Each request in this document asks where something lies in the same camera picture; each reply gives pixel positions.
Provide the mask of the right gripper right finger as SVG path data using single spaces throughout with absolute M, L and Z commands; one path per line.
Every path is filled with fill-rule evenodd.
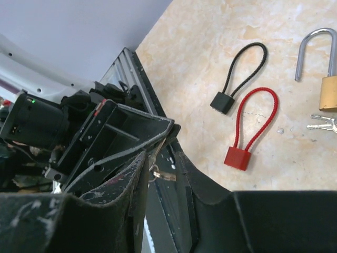
M 335 191 L 230 191 L 175 163 L 182 252 L 336 252 Z

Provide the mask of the red cable lock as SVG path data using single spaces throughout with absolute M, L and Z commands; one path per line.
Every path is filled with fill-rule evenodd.
M 254 119 L 247 115 L 248 110 L 256 102 L 261 109 L 261 118 Z M 224 158 L 224 165 L 240 171 L 246 171 L 252 157 L 252 149 L 256 142 L 263 138 L 276 118 L 279 109 L 279 97 L 269 87 L 258 87 L 249 91 L 238 107 L 235 117 L 235 136 L 233 144 L 229 146 Z

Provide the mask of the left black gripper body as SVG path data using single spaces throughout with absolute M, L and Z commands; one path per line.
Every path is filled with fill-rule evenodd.
M 57 182 L 67 181 L 78 163 L 84 158 L 85 152 L 91 146 L 116 106 L 117 104 L 113 100 L 104 99 L 95 107 L 72 138 L 59 161 L 51 163 L 46 169 L 45 178 Z

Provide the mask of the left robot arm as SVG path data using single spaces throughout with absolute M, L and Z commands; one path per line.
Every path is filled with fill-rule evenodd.
M 1 90 L 12 108 L 1 138 L 51 154 L 45 177 L 85 193 L 141 152 L 159 148 L 174 121 L 148 111 L 137 86 L 74 77 L 1 36 Z

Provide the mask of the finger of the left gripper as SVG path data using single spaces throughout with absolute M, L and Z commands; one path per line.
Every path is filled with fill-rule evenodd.
M 82 195 L 98 187 L 128 160 L 158 147 L 173 128 L 172 119 L 117 104 L 62 191 Z

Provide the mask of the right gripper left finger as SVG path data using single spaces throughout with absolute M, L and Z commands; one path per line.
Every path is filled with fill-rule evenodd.
M 148 158 L 73 194 L 1 194 L 1 252 L 141 252 Z

